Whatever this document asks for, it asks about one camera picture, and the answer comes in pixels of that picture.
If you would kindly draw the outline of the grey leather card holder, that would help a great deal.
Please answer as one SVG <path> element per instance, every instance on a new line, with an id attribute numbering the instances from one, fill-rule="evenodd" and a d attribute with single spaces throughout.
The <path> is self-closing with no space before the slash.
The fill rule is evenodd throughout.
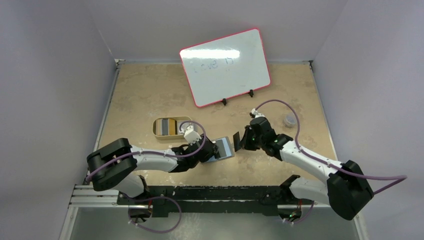
<path id="1" fill-rule="evenodd" d="M 233 146 L 228 136 L 214 139 L 212 142 L 217 146 L 217 153 L 208 159 L 205 164 L 229 159 L 235 156 Z"/>

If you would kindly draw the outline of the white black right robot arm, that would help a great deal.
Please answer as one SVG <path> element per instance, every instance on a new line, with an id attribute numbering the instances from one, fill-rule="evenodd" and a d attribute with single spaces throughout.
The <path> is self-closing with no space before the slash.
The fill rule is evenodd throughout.
<path id="1" fill-rule="evenodd" d="M 319 154 L 286 134 L 277 134 L 264 116 L 253 118 L 245 126 L 239 146 L 247 151 L 263 150 L 268 156 L 297 166 L 316 178 L 292 175 L 283 182 L 280 196 L 288 204 L 298 199 L 311 200 L 330 206 L 345 220 L 352 220 L 374 197 L 356 162 L 340 163 L 332 159 L 319 162 Z"/>

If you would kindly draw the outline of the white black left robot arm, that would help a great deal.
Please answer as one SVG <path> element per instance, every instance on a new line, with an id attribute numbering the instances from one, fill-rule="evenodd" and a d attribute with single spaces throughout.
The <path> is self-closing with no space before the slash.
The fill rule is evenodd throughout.
<path id="1" fill-rule="evenodd" d="M 117 190 L 142 205 L 149 199 L 148 186 L 145 178 L 134 171 L 181 173 L 219 156 L 216 142 L 204 135 L 196 143 L 165 150 L 140 148 L 127 138 L 119 138 L 87 156 L 89 174 L 85 181 L 92 183 L 97 192 Z"/>

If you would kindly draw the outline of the silver VIP card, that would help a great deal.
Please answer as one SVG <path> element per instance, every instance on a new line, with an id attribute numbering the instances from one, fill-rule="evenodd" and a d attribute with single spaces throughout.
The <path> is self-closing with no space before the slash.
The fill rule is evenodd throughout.
<path id="1" fill-rule="evenodd" d="M 183 135 L 187 129 L 188 126 L 190 126 L 191 123 L 187 120 L 178 120 L 176 122 L 176 128 L 177 128 L 177 134 Z"/>

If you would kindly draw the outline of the small clear plastic cup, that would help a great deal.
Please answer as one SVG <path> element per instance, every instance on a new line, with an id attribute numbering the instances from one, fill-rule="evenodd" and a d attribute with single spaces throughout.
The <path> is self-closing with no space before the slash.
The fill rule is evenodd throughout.
<path id="1" fill-rule="evenodd" d="M 288 113 L 283 119 L 283 124 L 287 128 L 294 128 L 297 125 L 297 119 L 294 114 Z"/>

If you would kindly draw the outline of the beige plastic tray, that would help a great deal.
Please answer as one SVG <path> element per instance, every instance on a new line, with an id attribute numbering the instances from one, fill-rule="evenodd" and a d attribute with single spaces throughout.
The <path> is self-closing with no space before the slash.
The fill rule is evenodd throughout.
<path id="1" fill-rule="evenodd" d="M 188 116 L 159 117 L 152 123 L 152 133 L 158 140 L 181 140 L 184 133 L 180 125 L 191 120 Z"/>

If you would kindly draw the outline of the red framed whiteboard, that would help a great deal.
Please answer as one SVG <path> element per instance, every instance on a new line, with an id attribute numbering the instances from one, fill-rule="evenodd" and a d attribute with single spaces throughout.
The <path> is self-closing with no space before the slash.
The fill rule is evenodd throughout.
<path id="1" fill-rule="evenodd" d="M 271 84 L 258 28 L 230 34 L 179 51 L 196 107 L 248 94 Z"/>

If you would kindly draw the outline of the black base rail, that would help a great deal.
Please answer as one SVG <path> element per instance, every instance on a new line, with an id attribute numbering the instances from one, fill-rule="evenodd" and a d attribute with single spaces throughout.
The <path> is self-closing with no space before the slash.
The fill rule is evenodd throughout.
<path id="1" fill-rule="evenodd" d="M 170 213 L 261 214 L 283 220 L 298 220 L 307 213 L 310 200 L 295 198 L 289 184 L 296 176 L 280 185 L 258 186 L 173 186 L 151 185 L 136 197 L 118 193 L 117 204 L 142 207 L 154 217 Z"/>

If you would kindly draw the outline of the aluminium frame rail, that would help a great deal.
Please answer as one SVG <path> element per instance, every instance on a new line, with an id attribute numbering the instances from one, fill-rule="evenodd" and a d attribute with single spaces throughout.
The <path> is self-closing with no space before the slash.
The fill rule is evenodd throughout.
<path id="1" fill-rule="evenodd" d="M 162 206 L 168 198 L 176 201 L 183 210 L 207 212 L 206 205 L 215 204 L 220 211 L 241 212 L 243 207 L 266 212 L 272 208 L 308 208 L 308 199 L 289 197 L 279 186 L 151 186 L 149 196 L 130 199 L 117 190 L 95 191 L 91 185 L 75 186 L 71 204 L 81 206 L 142 207 L 151 202 Z"/>

